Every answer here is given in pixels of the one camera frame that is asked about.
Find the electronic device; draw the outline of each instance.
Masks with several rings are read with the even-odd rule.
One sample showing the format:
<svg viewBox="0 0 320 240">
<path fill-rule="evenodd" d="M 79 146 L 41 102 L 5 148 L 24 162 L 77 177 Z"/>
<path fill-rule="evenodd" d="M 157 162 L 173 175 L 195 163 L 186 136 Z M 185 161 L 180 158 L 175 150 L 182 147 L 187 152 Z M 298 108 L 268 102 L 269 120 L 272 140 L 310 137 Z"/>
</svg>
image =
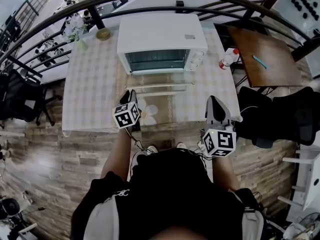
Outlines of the electronic device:
<svg viewBox="0 0 320 240">
<path fill-rule="evenodd" d="M 207 50 L 195 14 L 153 13 L 121 19 L 117 54 L 128 75 L 196 71 Z"/>
<path fill-rule="evenodd" d="M 121 99 L 121 105 L 112 109 L 113 119 L 119 129 L 134 126 L 141 114 L 140 110 L 138 109 L 138 101 L 135 90 L 132 90 L 131 92 L 127 91 Z"/>
<path fill-rule="evenodd" d="M 230 124 L 231 115 L 225 104 L 210 96 L 205 109 L 206 126 L 200 130 L 200 147 L 204 156 L 226 157 L 236 150 L 237 134 Z"/>
</svg>

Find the checkered tablecloth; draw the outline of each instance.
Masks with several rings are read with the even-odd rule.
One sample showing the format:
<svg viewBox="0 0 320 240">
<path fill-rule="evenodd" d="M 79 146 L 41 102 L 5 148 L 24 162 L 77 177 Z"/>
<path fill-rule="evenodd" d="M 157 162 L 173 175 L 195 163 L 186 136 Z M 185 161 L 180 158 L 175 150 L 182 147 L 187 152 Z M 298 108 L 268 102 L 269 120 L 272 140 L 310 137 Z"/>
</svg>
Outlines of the checkered tablecloth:
<svg viewBox="0 0 320 240">
<path fill-rule="evenodd" d="M 218 97 L 228 107 L 233 119 L 241 120 L 236 88 L 230 70 L 218 67 L 224 54 L 216 29 L 204 28 L 208 52 L 196 72 L 160 76 L 164 82 L 192 82 L 185 92 L 172 96 L 138 99 L 143 110 L 141 125 L 205 120 L 206 102 L 210 95 Z M 114 108 L 132 80 L 117 55 L 118 31 L 112 31 L 106 41 L 96 39 L 96 32 L 83 36 L 88 45 L 82 51 L 75 43 L 68 65 L 62 109 L 62 131 L 117 132 L 112 117 Z M 159 76 L 136 76 L 139 84 L 148 84 Z"/>
</svg>

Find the white flowers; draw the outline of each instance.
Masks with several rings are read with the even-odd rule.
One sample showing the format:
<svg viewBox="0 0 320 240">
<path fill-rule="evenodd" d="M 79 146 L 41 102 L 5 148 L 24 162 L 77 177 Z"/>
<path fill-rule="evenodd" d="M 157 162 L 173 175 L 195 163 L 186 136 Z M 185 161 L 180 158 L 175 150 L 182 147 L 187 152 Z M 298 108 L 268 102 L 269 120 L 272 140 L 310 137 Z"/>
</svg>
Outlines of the white flowers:
<svg viewBox="0 0 320 240">
<path fill-rule="evenodd" d="M 65 37 L 68 43 L 71 40 L 78 41 L 79 36 L 83 34 L 86 27 L 87 25 L 84 24 L 81 17 L 76 13 L 72 16 L 70 21 L 66 22 L 63 36 Z"/>
<path fill-rule="evenodd" d="M 156 105 L 147 105 L 146 101 L 141 98 L 138 100 L 138 107 L 141 109 L 140 124 L 143 126 L 156 125 L 157 121 L 152 117 L 158 113 Z"/>
</svg>

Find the wooden desk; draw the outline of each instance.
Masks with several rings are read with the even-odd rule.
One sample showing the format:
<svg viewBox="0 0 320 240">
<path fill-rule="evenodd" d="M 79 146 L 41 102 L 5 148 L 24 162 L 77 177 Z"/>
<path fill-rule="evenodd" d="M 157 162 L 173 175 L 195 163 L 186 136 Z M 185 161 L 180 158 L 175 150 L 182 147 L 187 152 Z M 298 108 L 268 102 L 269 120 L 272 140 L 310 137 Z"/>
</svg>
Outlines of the wooden desk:
<svg viewBox="0 0 320 240">
<path fill-rule="evenodd" d="M 240 51 L 251 87 L 302 86 L 301 74 L 285 42 L 246 29 L 228 27 L 228 30 Z"/>
</svg>

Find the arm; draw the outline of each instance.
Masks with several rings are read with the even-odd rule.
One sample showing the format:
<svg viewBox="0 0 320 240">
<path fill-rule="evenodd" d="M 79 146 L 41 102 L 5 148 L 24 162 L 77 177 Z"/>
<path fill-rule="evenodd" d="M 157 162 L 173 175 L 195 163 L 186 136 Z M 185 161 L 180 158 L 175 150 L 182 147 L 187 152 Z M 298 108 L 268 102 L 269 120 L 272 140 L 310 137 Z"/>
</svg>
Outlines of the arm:
<svg viewBox="0 0 320 240">
<path fill-rule="evenodd" d="M 108 172 L 114 172 L 126 182 L 130 165 L 131 138 L 125 129 L 121 129 L 113 145 L 112 151 L 105 161 L 100 178 L 104 178 Z"/>
<path fill-rule="evenodd" d="M 213 182 L 226 191 L 237 191 L 240 183 L 235 175 L 229 157 L 218 157 L 212 160 Z"/>
</svg>

